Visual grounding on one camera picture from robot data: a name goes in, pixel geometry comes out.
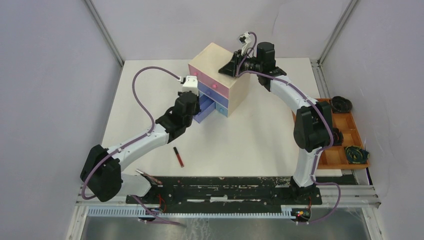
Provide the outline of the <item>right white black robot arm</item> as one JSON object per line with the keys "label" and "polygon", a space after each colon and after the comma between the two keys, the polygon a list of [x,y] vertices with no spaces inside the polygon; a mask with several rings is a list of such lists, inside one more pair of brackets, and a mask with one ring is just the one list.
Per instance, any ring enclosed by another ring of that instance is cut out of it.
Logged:
{"label": "right white black robot arm", "polygon": [[275,46],[270,42],[260,42],[256,56],[251,58],[242,50],[235,51],[218,73],[235,78],[256,75],[259,84],[294,113],[293,137],[299,153],[288,196],[293,203],[302,204],[316,188],[315,171],[322,152],[334,143],[330,104],[308,96],[290,81],[287,73],[277,66]]}

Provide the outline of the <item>pastel wooden drawer chest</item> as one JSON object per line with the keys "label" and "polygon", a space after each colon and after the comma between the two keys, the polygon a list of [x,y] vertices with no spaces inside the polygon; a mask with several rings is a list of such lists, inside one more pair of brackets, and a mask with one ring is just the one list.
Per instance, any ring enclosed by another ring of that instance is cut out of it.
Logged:
{"label": "pastel wooden drawer chest", "polygon": [[215,109],[226,117],[245,100],[250,85],[248,75],[235,78],[219,73],[232,55],[212,42],[188,63],[189,73],[198,79],[199,91],[212,99]]}

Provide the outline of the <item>silver red mascara tube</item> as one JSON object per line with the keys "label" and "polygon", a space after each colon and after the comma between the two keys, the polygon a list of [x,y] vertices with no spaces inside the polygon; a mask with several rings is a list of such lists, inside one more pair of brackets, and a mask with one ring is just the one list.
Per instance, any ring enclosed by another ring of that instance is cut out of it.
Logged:
{"label": "silver red mascara tube", "polygon": [[144,171],[142,171],[138,168],[135,171],[138,174],[140,174],[141,176],[147,178],[152,184],[155,184],[155,185],[158,185],[158,186],[163,185],[163,182],[160,181],[159,179],[157,179],[156,177],[154,177],[154,176],[152,176],[152,175],[150,175],[150,174],[148,174],[148,173],[146,173],[146,172],[144,172]]}

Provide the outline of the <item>small purple bottom drawer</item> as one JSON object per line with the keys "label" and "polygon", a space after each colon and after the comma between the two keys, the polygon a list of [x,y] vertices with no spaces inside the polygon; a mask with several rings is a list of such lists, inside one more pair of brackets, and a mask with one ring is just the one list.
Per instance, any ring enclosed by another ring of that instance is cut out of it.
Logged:
{"label": "small purple bottom drawer", "polygon": [[193,117],[197,123],[201,123],[206,117],[208,117],[216,107],[216,102],[209,98],[207,95],[202,95],[199,98],[200,112]]}

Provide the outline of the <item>red lip gloss tube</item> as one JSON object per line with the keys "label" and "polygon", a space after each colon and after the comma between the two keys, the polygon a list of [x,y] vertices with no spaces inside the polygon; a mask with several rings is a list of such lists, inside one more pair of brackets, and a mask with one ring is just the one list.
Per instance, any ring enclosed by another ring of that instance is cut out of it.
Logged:
{"label": "red lip gloss tube", "polygon": [[178,163],[179,163],[180,167],[183,168],[185,165],[183,163],[183,160],[182,160],[182,158],[180,156],[180,153],[179,153],[178,149],[176,147],[173,147],[173,151],[174,151],[174,153],[176,155],[176,158],[178,160]]}

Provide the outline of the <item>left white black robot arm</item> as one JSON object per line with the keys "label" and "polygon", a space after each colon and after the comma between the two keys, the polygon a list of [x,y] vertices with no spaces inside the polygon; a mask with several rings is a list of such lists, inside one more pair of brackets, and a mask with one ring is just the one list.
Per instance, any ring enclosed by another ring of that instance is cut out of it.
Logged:
{"label": "left white black robot arm", "polygon": [[155,120],[147,132],[113,147],[99,144],[92,147],[80,174],[82,198],[107,202],[117,195],[135,195],[147,204],[154,202],[158,191],[145,176],[122,171],[150,151],[184,134],[199,112],[199,93],[179,92],[174,106]]}

